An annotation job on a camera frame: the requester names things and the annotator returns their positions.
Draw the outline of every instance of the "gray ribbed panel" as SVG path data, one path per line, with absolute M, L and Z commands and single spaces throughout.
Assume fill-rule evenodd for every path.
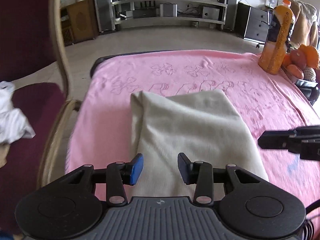
M 101 223 L 76 240 L 241 240 L 226 229 L 210 208 L 187 197 L 143 198 L 111 208 Z

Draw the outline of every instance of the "orange bottle cap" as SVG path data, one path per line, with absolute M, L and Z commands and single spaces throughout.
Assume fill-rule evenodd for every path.
M 289 0 L 282 0 L 282 2 L 284 3 L 284 4 L 287 4 L 287 5 L 291 5 L 291 2 L 289 1 Z

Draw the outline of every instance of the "shelf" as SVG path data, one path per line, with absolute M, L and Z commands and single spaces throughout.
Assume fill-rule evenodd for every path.
M 122 4 L 122 3 L 129 3 L 129 2 L 144 2 L 144 1 L 168 1 L 168 2 L 178 2 L 178 1 L 186 1 L 190 3 L 202 3 L 202 4 L 210 4 L 210 5 L 217 5 L 221 7 L 227 7 L 224 3 L 219 3 L 215 1 L 207 1 L 207 0 L 122 0 L 112 2 L 112 5 Z
M 207 23 L 217 23 L 217 24 L 225 24 L 223 21 L 218 20 L 210 20 L 210 19 L 202 19 L 196 17 L 149 17 L 149 18 L 137 18 L 137 19 L 127 19 L 127 20 L 116 20 L 115 24 L 122 24 L 124 22 L 133 22 L 133 21 L 140 21 L 145 19 L 165 19 L 165 20 L 172 20 L 172 21 L 196 21 L 196 22 L 207 22 Z

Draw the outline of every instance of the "white fan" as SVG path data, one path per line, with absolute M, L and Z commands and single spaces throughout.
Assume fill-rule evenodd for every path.
M 269 2 L 268 6 L 271 8 L 274 8 L 277 3 L 277 0 L 268 0 L 268 2 Z

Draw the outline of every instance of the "silver tray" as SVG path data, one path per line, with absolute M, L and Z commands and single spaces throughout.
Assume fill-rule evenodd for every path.
M 295 76 L 291 75 L 290 72 L 288 72 L 284 67 L 281 67 L 281 69 L 296 86 L 314 88 L 318 84 L 317 82 L 311 82 L 308 80 L 296 78 Z

